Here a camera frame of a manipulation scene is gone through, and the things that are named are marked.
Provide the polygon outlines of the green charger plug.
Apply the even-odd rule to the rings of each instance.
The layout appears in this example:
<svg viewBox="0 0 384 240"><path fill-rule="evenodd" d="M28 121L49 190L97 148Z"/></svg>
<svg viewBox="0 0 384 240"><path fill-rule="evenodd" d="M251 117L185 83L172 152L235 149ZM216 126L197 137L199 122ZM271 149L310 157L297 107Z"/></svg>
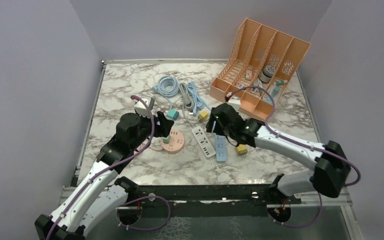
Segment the green charger plug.
<svg viewBox="0 0 384 240"><path fill-rule="evenodd" d="M166 137L162 137L162 142L163 142L164 144L169 144L170 141L171 141L171 136L170 136L170 135L168 135L168 136L166 136Z"/></svg>

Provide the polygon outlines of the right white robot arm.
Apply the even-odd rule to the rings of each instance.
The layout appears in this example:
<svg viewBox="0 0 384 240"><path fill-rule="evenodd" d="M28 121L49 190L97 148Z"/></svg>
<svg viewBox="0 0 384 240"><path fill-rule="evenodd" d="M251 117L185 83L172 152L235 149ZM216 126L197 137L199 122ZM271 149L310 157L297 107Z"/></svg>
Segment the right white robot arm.
<svg viewBox="0 0 384 240"><path fill-rule="evenodd" d="M279 174L275 178L268 196L276 204L289 196L306 192L337 198L347 186L348 175L354 167L337 142L323 144L285 134L266 122L243 119L227 103L212 108L206 130L231 138L238 144L276 152L307 167L306 171Z"/></svg>

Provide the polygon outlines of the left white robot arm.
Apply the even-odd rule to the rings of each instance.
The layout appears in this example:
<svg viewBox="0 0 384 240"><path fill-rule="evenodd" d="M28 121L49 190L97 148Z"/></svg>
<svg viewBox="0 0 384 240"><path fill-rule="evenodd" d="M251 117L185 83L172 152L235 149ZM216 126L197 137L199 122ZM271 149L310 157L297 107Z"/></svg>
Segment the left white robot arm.
<svg viewBox="0 0 384 240"><path fill-rule="evenodd" d="M87 176L56 210L35 220L39 239L84 240L116 207L135 203L137 185L128 178L123 177L120 185L114 184L108 191L105 188L140 154L137 149L143 142L167 137L174 123L161 111L151 117L123 114Z"/></svg>

